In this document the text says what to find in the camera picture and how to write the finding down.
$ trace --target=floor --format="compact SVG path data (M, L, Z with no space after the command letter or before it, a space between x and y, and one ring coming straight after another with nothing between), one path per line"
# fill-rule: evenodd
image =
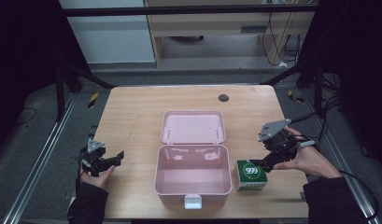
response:
M281 54L288 59L293 58L286 55L286 52ZM205 36L201 41L168 37L164 40L163 58L159 67L137 66L125 71L98 71L94 74L120 86L255 84L269 80L287 68L267 62L257 36L228 35ZM335 75L327 76L338 82ZM295 74L275 85L283 113L290 119L313 110L310 103L313 102L313 87L297 90L294 85L296 78ZM57 105L54 86L36 91L27 98L27 107L19 117L19 124L13 127L0 150L0 223L4 218L20 223L66 222L66 209L74 195L74 158L87 139L93 137L109 95L109 90L87 79L80 78L80 81L83 84L81 93L65 90L69 111L65 123L55 121ZM304 103L300 104L290 98L288 89L304 98ZM99 93L98 99L93 108L88 108L95 92ZM323 92L326 99L333 95L332 91ZM321 140L321 152L335 165L357 174L367 183L380 204L379 219L372 223L382 223L382 166L374 158L362 155L361 143L340 107L334 107L327 113L327 122L329 131ZM292 127L302 133L319 134L321 119L311 117L294 123ZM362 206L367 209L375 206L362 189L354 190L361 203L367 202ZM124 223L126 220L107 220L106 223L108 221ZM279 221L261 220L261 223ZM281 221L287 224L306 223L305 220Z

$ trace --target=green medicine box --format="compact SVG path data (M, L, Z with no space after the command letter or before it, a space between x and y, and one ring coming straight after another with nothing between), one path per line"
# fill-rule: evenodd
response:
M237 190L262 190L267 183L266 172L249 161L237 161L233 177Z

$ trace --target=wooden table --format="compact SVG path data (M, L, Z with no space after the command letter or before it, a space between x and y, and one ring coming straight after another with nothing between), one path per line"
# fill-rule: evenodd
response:
M227 94L228 102L219 95ZM121 166L109 179L106 218L272 218L307 217L300 192L306 178L299 171L273 171L262 191L234 188L221 207L201 210L162 204L154 190L157 155L163 145L163 115L171 110L218 110L223 114L232 169L236 160L268 154L257 141L265 122L283 119L270 86L118 87L112 90L101 117L97 141L106 143L104 158L124 150Z

